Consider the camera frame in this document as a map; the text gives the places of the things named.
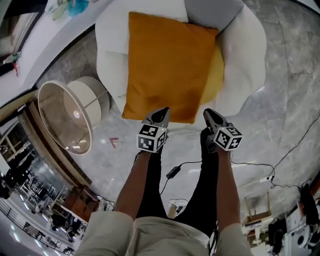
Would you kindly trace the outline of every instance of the electrical cord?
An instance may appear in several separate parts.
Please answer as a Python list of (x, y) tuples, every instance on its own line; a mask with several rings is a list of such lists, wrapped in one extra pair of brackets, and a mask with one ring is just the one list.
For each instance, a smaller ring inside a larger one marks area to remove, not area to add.
[(210, 239), (208, 241), (208, 250), (209, 250), (209, 256), (211, 256), (212, 252), (215, 252), (217, 249), (217, 242), (219, 238), (219, 227), (218, 227), (218, 222), (215, 223), (216, 229), (213, 231), (211, 236), (213, 235), (212, 243), (210, 245)]
[(231, 161), (231, 163), (235, 164), (235, 165), (253, 165), (253, 166), (268, 166), (272, 168), (272, 171), (270, 172), (267, 180), (270, 180), (270, 183), (272, 184), (271, 189), (274, 189), (275, 187), (281, 187), (281, 188), (293, 188), (293, 187), (297, 187), (299, 190), (301, 189), (301, 187), (303, 187), (303, 185), (305, 183), (307, 183), (308, 181), (310, 181), (311, 179), (309, 178), (307, 181), (305, 181), (304, 183), (302, 183), (301, 186), (298, 185), (279, 185), (279, 184), (274, 184), (274, 178), (276, 176), (276, 167), (294, 150), (296, 149), (300, 143), (303, 141), (303, 139), (306, 137), (307, 133), (309, 132), (310, 128), (314, 125), (314, 123), (320, 118), (320, 112), (317, 116), (316, 119), (314, 119), (312, 121), (312, 123), (309, 125), (308, 129), (306, 130), (306, 132), (303, 134), (302, 138), (299, 140), (299, 142), (293, 147), (291, 148), (285, 155), (284, 157), (281, 158), (281, 160), (273, 167), (271, 164), (267, 164), (267, 163), (248, 163), (248, 162), (241, 162), (241, 163), (237, 163), (237, 162), (233, 162)]
[(165, 188), (166, 188), (166, 185), (167, 185), (167, 183), (168, 183), (169, 180), (170, 180), (169, 178), (166, 180), (166, 182), (165, 182), (165, 184), (164, 184), (164, 187), (163, 187), (163, 189), (162, 189), (162, 191), (161, 191), (161, 193), (160, 193), (160, 196), (161, 196), (162, 193), (164, 192), (164, 190), (165, 190)]
[(164, 187), (163, 187), (163, 189), (162, 189), (162, 191), (161, 191), (161, 193), (160, 193), (160, 196), (161, 196), (162, 193), (164, 192), (168, 181), (169, 181), (170, 179), (172, 179), (174, 176), (176, 176), (176, 175), (178, 174), (178, 172), (180, 172), (182, 165), (184, 165), (184, 164), (197, 164), (197, 163), (201, 163), (201, 162), (202, 162), (202, 161), (183, 162), (183, 163), (181, 163), (180, 165), (173, 167), (172, 170), (169, 171), (169, 173), (166, 175), (167, 180), (166, 180), (166, 182), (165, 182), (165, 184), (164, 184)]
[(111, 203), (116, 204), (116, 202), (114, 202), (114, 201), (105, 199), (102, 195), (97, 194), (97, 197), (101, 197), (102, 199), (104, 199), (104, 200), (107, 201), (107, 202), (111, 202)]
[(182, 164), (180, 164), (179, 166), (181, 167), (184, 164), (196, 164), (196, 163), (201, 163), (202, 161), (196, 161), (196, 162), (183, 162)]
[(302, 221), (303, 218), (304, 218), (304, 216), (302, 216), (301, 219), (299, 220), (298, 231), (300, 231), (300, 222)]

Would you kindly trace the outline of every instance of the black cable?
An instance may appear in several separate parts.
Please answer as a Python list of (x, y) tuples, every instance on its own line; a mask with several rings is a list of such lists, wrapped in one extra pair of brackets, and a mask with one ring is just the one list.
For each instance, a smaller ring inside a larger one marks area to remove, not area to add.
[(320, 112), (319, 115), (317, 116), (317, 118), (315, 120), (313, 120), (313, 122), (309, 125), (308, 129), (306, 130), (306, 132), (304, 133), (304, 135), (302, 136), (302, 138), (299, 140), (299, 142), (297, 143), (297, 145), (295, 145), (293, 148), (291, 148), (288, 153), (286, 153), (284, 155), (284, 157), (281, 158), (281, 160), (274, 166), (272, 172), (270, 173), (269, 177), (271, 176), (272, 173), (274, 173), (274, 175), (276, 175), (276, 171), (275, 168), (287, 157), (287, 155), (289, 155), (295, 148), (297, 148), (299, 146), (299, 144), (303, 141), (303, 139), (305, 138), (305, 136), (307, 135), (307, 133), (309, 132), (311, 126), (320, 118)]
[(197, 161), (197, 162), (183, 162), (182, 164), (180, 164), (179, 166), (181, 167), (184, 164), (196, 164), (196, 163), (201, 163), (202, 161)]
[(303, 218), (304, 218), (304, 216), (302, 216), (301, 219), (299, 220), (298, 231), (300, 231), (300, 222), (302, 221)]
[(97, 197), (101, 197), (102, 199), (104, 199), (104, 200), (106, 200), (106, 201), (108, 201), (108, 202), (111, 202), (111, 203), (116, 204), (116, 202), (114, 202), (114, 201), (105, 199), (102, 195), (97, 194)]
[(233, 162), (233, 161), (231, 161), (231, 163), (236, 164), (236, 165), (247, 165), (247, 166), (269, 166), (272, 169), (274, 169), (274, 167), (268, 163), (249, 163), (249, 162)]
[(298, 142), (293, 148), (291, 148), (291, 149), (284, 155), (284, 157), (282, 157), (281, 160), (280, 160), (274, 167), (273, 167), (271, 164), (267, 164), (267, 163), (248, 163), (248, 162), (240, 162), (240, 163), (237, 163), (237, 162), (233, 162), (233, 161), (231, 161), (231, 163), (236, 164), (236, 165), (253, 165), (253, 166), (269, 166), (269, 167), (271, 167), (271, 168), (272, 168), (272, 171), (270, 172), (270, 174), (269, 174), (269, 176), (268, 176), (268, 178), (270, 178), (271, 176), (273, 176), (273, 177), (271, 177), (271, 179), (270, 179), (270, 183), (272, 184), (271, 189), (274, 189), (275, 187), (281, 187), (281, 188), (286, 188), (286, 187), (288, 187), (288, 188), (293, 188), (293, 187), (297, 187), (298, 189), (301, 189), (301, 187), (303, 187), (303, 185), (304, 185), (305, 183), (307, 183), (310, 179), (308, 179), (307, 181), (305, 181), (304, 183), (302, 183), (301, 186), (297, 186), (297, 185), (292, 185), (292, 186), (284, 185), (284, 186), (282, 186), (282, 185), (279, 185), (279, 184), (274, 184), (274, 183), (273, 183), (273, 180), (274, 180), (274, 178), (275, 178), (275, 176), (276, 176), (276, 170), (275, 170), (275, 169), (276, 169), (276, 167), (287, 157), (287, 155), (289, 155), (294, 149), (296, 149), (296, 148), (300, 145), (300, 143), (301, 143), (301, 142), (303, 141), (303, 139), (306, 137), (306, 135), (307, 135), (307, 133), (309, 132), (309, 130), (310, 130), (310, 128), (312, 127), (312, 125), (314, 125), (314, 123), (315, 123), (319, 118), (320, 118), (320, 112), (319, 112), (317, 118), (314, 119), (314, 120), (312, 121), (312, 123), (309, 125), (308, 129), (306, 130), (306, 132), (304, 133), (304, 135), (302, 136), (302, 138), (299, 140), (299, 142)]
[(213, 231), (211, 235), (213, 235), (212, 243), (210, 245), (210, 239), (208, 241), (208, 249), (209, 249), (209, 256), (211, 255), (211, 252), (215, 252), (217, 249), (217, 242), (219, 238), (219, 227), (218, 222), (215, 223), (216, 229)]
[(164, 187), (163, 187), (163, 189), (162, 189), (162, 191), (161, 191), (161, 193), (160, 193), (160, 196), (161, 196), (161, 195), (162, 195), (162, 193), (164, 192), (164, 190), (165, 190), (165, 188), (166, 188), (166, 185), (167, 185), (168, 181), (169, 181), (169, 178), (166, 180), (166, 182), (165, 182), (165, 184), (164, 184)]

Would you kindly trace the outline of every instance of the white cushion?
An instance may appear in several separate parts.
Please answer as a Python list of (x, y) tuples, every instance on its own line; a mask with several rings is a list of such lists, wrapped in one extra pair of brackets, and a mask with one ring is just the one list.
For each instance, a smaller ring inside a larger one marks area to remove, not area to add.
[(98, 48), (96, 70), (99, 79), (112, 97), (127, 93), (128, 55)]
[(113, 0), (95, 24), (98, 48), (128, 54), (129, 12), (188, 22), (184, 0)]
[(223, 116), (236, 115), (266, 79), (267, 39), (257, 17), (245, 5), (218, 36), (224, 60), (223, 89), (211, 103)]

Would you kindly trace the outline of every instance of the glass railing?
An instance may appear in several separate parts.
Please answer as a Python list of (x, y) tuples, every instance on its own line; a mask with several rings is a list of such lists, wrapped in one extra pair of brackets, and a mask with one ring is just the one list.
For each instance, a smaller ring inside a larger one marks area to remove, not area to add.
[(3, 199), (0, 199), (0, 211), (17, 227), (19, 227), (32, 238), (39, 241), (42, 245), (44, 245), (44, 247), (51, 248), (65, 255), (71, 255), (74, 253), (74, 250), (66, 244), (58, 242), (52, 239), (51, 237), (43, 234), (41, 231), (32, 226), (29, 222), (25, 221), (24, 218), (20, 215), (20, 213), (16, 212), (13, 208), (11, 208), (8, 205), (8, 203)]

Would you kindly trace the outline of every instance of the white armchair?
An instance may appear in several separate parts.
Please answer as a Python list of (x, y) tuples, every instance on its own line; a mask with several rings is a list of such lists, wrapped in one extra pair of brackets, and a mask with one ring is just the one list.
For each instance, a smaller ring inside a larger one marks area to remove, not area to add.
[[(162, 0), (157, 2), (162, 3), (160, 5), (164, 6), (165, 2), (168, 1), (170, 1), (171, 5), (173, 2), (175, 3), (171, 8), (173, 11), (171, 11), (169, 17), (187, 22), (187, 13), (183, 6), (177, 4), (179, 1)], [(128, 83), (128, 18), (125, 21), (121, 21), (122, 23), (126, 22), (124, 28), (121, 28), (120, 25), (112, 24), (113, 19), (111, 16), (113, 15), (119, 20), (119, 15), (115, 13), (115, 10), (119, 10), (121, 7), (115, 2), (112, 2), (104, 10), (95, 25), (97, 74), (102, 84), (112, 95), (119, 110), (123, 112), (126, 104)], [(145, 13), (157, 15), (152, 11)], [(114, 33), (110, 35), (107, 32), (110, 30), (106, 29), (106, 26), (112, 25), (114, 26)], [(120, 35), (117, 36), (115, 29), (123, 31), (118, 31)], [(122, 38), (118, 42), (119, 44), (117, 44), (117, 39), (114, 37)], [(199, 107), (193, 124), (170, 123), (168, 128), (171, 131), (181, 129), (200, 131), (204, 129), (206, 127), (203, 118), (203, 110), (205, 108), (212, 108), (224, 116), (236, 115), (248, 96), (264, 85), (267, 39), (261, 23), (246, 5), (227, 28), (219, 34), (217, 42), (220, 45), (224, 60), (223, 89), (213, 101)]]

